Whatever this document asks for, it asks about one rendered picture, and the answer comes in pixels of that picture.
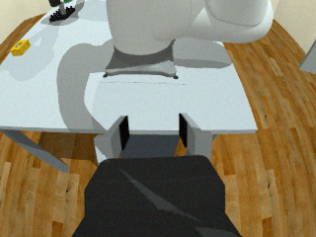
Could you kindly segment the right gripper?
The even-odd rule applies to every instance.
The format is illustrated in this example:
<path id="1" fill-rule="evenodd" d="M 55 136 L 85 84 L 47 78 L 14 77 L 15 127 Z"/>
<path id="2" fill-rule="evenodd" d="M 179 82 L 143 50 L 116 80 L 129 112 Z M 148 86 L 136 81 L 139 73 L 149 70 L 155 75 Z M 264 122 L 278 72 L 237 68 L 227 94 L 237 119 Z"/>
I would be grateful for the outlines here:
<path id="1" fill-rule="evenodd" d="M 62 13 L 60 13 L 60 15 L 66 15 L 66 9 L 64 9 L 63 1 L 48 0 L 48 3 L 50 3 L 52 8 L 58 7 L 58 5 L 59 5 L 59 11 L 62 12 Z"/>

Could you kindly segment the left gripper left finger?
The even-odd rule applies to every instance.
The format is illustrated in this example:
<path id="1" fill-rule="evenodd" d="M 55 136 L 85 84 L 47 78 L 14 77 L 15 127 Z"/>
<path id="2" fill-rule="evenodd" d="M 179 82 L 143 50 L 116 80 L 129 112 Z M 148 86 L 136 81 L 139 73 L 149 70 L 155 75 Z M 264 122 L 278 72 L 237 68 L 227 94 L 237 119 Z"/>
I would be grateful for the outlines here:
<path id="1" fill-rule="evenodd" d="M 127 116 L 119 116 L 114 125 L 106 131 L 106 134 L 98 134 L 94 138 L 98 165 L 104 159 L 119 158 L 119 154 L 125 149 L 128 139 L 129 121 L 127 121 Z"/>

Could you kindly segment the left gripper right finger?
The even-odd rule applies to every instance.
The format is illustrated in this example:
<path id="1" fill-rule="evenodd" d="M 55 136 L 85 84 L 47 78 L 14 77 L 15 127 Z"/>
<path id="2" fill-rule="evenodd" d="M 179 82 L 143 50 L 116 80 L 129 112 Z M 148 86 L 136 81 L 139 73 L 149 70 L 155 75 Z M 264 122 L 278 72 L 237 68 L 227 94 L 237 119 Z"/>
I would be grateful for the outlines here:
<path id="1" fill-rule="evenodd" d="M 210 162 L 213 134 L 209 130 L 201 130 L 189 115 L 179 114 L 179 135 L 191 155 L 204 155 Z"/>

